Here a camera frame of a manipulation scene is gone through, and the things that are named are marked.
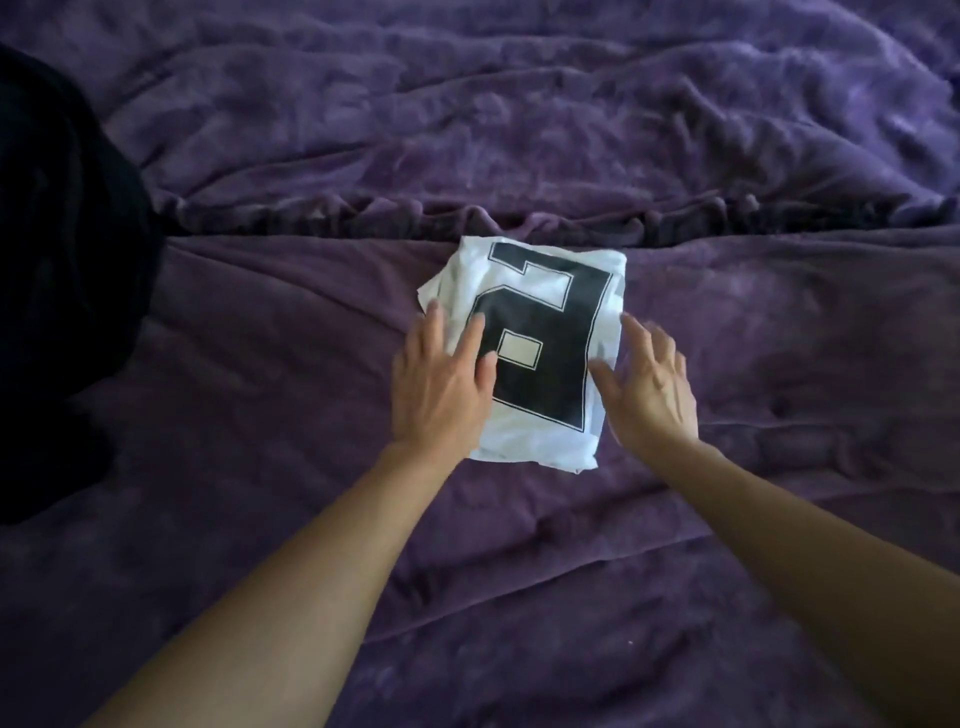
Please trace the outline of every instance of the purple comforter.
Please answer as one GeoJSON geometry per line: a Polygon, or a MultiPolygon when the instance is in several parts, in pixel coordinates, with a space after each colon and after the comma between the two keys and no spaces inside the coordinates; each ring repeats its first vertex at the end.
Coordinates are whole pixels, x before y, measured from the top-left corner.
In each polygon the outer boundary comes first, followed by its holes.
{"type": "MultiPolygon", "coordinates": [[[[949,222],[960,12],[884,5],[0,9],[184,233],[130,365],[81,396],[115,472],[0,529],[3,723],[76,724],[370,464],[415,289],[465,231],[683,242],[625,250],[626,308],[675,333],[704,437],[960,570],[960,226],[714,234],[949,222]]],[[[598,460],[465,463],[331,725],[876,723],[689,508],[612,438],[598,460]]]]}

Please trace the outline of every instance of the purple blanket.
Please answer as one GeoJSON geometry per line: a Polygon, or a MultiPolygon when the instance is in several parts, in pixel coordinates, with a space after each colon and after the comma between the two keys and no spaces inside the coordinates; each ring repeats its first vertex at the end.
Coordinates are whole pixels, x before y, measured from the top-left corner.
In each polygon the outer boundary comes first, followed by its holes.
{"type": "MultiPolygon", "coordinates": [[[[960,226],[723,234],[949,223],[957,38],[934,0],[0,9],[184,233],[81,396],[115,472],[0,529],[4,724],[76,724],[371,463],[466,231],[627,248],[705,439],[960,570],[960,226]]],[[[598,460],[465,463],[330,724],[876,723],[689,508],[612,438],[598,460]]]]}

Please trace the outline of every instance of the wrinkled fabric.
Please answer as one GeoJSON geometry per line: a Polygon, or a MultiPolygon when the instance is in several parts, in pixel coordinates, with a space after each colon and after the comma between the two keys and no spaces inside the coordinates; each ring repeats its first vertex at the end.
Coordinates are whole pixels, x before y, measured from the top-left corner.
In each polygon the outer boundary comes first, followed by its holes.
{"type": "MultiPolygon", "coordinates": [[[[180,237],[79,397],[115,471],[0,531],[0,715],[75,725],[369,466],[461,234],[623,249],[705,439],[960,570],[958,29],[934,0],[4,7],[180,237]]],[[[330,724],[878,724],[689,508],[597,460],[458,469],[330,724]]]]}
{"type": "Polygon", "coordinates": [[[80,91],[0,45],[0,523],[99,480],[112,446],[66,398],[114,374],[162,235],[80,91]]]}

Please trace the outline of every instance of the black fabric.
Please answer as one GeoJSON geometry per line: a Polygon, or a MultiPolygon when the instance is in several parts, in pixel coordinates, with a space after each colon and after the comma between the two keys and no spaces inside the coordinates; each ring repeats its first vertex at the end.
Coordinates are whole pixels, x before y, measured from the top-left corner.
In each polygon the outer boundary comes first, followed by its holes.
{"type": "Polygon", "coordinates": [[[163,243],[139,174],[82,93],[0,45],[0,522],[108,470],[108,438],[67,398],[117,372],[163,243]]]}

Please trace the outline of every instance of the jersey number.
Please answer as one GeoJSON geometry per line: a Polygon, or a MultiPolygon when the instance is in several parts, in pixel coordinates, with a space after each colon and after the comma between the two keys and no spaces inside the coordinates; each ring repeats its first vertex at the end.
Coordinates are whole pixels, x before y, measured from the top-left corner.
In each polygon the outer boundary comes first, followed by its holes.
{"type": "Polygon", "coordinates": [[[499,356],[493,398],[583,432],[587,348],[611,275],[511,243],[493,243],[488,258],[520,274],[471,311],[487,318],[480,355],[499,356]]]}

